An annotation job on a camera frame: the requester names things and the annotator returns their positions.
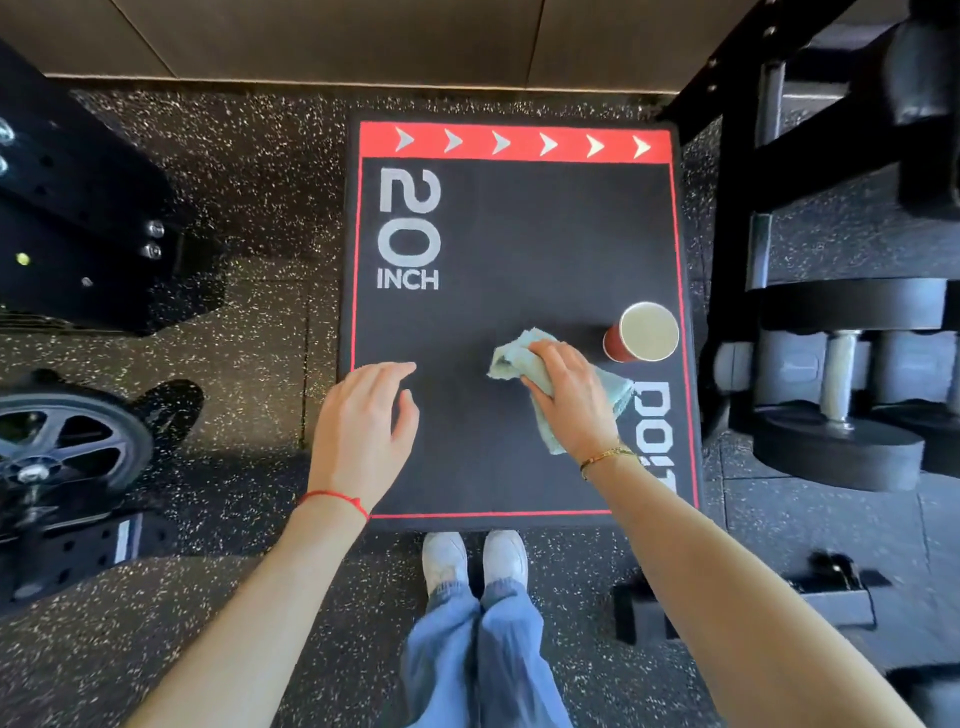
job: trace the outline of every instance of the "wheel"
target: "wheel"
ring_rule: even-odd
[[[153,437],[122,400],[67,384],[0,389],[0,482],[8,487],[103,478],[125,491]]]

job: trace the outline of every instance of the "wooden wall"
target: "wooden wall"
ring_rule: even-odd
[[[0,37],[55,75],[671,91],[754,2],[0,0]]]

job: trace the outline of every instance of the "wrist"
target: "wrist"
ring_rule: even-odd
[[[636,454],[616,454],[597,460],[584,468],[587,480],[601,490],[607,483],[616,484],[622,481],[622,475],[629,472],[645,471]]]
[[[326,557],[331,548],[346,554],[365,525],[367,519],[352,503],[313,496],[294,509],[277,545],[306,558]]]
[[[619,437],[616,438],[606,438],[603,440],[597,440],[595,442],[586,443],[579,446],[576,450],[570,452],[570,456],[576,461],[577,467],[586,463],[591,457],[596,457],[601,452],[606,452],[607,450],[614,448],[623,448],[626,447]]]

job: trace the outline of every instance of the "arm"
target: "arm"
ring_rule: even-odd
[[[524,383],[577,463],[619,444],[603,389],[567,344],[536,342],[554,398]],[[733,726],[921,728],[893,688],[779,576],[634,458],[587,476]]]
[[[409,390],[391,413],[413,364],[352,372],[324,401],[307,490],[359,497],[368,511],[410,455],[419,411]],[[366,524],[350,503],[312,497],[224,610],[174,664],[127,728],[268,728],[333,575]]]

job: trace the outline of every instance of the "dumbbell handle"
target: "dumbbell handle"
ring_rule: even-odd
[[[820,412],[831,422],[847,421],[853,390],[853,355],[860,331],[833,331],[827,339],[824,383],[820,388]]]

